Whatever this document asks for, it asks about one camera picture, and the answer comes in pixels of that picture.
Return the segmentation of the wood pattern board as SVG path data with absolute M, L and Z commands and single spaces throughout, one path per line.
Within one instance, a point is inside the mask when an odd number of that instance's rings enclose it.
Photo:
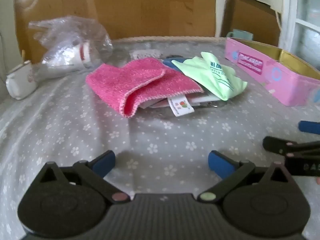
M 113 40 L 139 36 L 214 36 L 216 0 L 14 0 L 16 36 L 26 58 L 39 62 L 45 49 L 31 21 L 68 15 L 92 18 Z

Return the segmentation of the teal plastic cup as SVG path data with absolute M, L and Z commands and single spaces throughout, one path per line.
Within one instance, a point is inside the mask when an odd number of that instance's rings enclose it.
M 253 40 L 253 34 L 244 30 L 233 29 L 232 31 L 228 32 L 226 37 L 231 38 L 240 38 L 243 40 Z

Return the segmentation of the white enamel mug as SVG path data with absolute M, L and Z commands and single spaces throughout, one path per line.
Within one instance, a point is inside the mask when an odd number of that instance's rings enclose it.
M 33 65 L 30 60 L 8 72 L 6 87 L 9 95 L 16 100 L 23 100 L 36 90 L 37 83 L 33 77 Z

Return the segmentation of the brown chair back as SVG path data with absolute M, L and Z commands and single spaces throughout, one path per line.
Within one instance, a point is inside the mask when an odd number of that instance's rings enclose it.
M 278 45 L 280 29 L 276 13 L 270 6 L 256 0 L 226 0 L 220 36 L 234 29 L 253 34 L 253 40 Z

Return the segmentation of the clear plastic bag with cups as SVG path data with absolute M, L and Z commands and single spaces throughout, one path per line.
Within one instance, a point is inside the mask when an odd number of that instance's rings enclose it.
M 113 52 L 106 29 L 94 19 L 66 16 L 32 21 L 28 27 L 37 31 L 34 39 L 47 50 L 33 66 L 37 82 L 93 70 Z

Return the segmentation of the light green cloth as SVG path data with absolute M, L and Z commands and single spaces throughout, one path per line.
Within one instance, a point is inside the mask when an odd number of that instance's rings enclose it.
M 203 51 L 200 57 L 195 56 L 183 62 L 173 60 L 172 63 L 184 75 L 223 101 L 241 94 L 247 87 L 247 82 L 237 77 L 233 68 L 221 64 L 218 58 L 209 52 Z

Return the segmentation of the pink tin box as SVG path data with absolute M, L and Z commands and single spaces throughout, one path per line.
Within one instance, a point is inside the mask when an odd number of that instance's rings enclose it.
M 319 105 L 319 70 L 288 51 L 228 37 L 225 58 L 285 106 Z

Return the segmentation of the pink microfiber cloth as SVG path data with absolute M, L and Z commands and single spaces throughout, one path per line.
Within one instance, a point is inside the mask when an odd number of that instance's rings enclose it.
M 149 100 L 204 92 L 191 78 L 151 57 L 130 61 L 120 68 L 102 64 L 86 76 L 86 83 L 126 118 L 134 116 L 139 105 Z

